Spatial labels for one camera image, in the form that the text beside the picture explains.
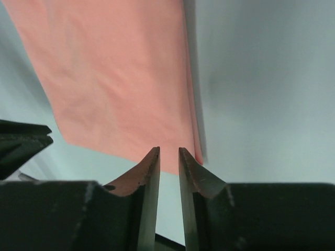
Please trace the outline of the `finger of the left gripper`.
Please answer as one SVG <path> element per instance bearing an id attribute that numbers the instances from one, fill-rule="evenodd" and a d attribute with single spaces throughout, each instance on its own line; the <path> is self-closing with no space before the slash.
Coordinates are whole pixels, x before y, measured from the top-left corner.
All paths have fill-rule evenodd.
<path id="1" fill-rule="evenodd" d="M 53 143 L 46 125 L 1 120 L 1 180 Z"/>

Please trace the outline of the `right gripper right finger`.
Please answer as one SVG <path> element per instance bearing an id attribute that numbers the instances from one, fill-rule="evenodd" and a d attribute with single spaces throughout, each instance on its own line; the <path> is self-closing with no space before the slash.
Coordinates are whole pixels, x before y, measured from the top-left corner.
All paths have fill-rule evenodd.
<path id="1" fill-rule="evenodd" d="M 187 250 L 334 250 L 334 185 L 227 183 L 179 149 Z"/>

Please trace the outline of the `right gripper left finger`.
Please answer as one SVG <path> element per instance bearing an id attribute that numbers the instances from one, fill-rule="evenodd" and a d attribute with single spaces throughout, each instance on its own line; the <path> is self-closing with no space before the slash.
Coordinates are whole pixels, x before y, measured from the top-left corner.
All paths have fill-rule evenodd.
<path id="1" fill-rule="evenodd" d="M 1 250 L 153 250 L 160 149 L 112 182 L 1 182 Z"/>

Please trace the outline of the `salmon pink t shirt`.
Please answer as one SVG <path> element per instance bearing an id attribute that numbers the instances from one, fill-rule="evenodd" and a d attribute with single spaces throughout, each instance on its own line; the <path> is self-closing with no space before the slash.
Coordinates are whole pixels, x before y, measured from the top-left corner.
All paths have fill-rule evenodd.
<path id="1" fill-rule="evenodd" d="M 203 161 L 182 1 L 3 1 L 71 144 Z"/>

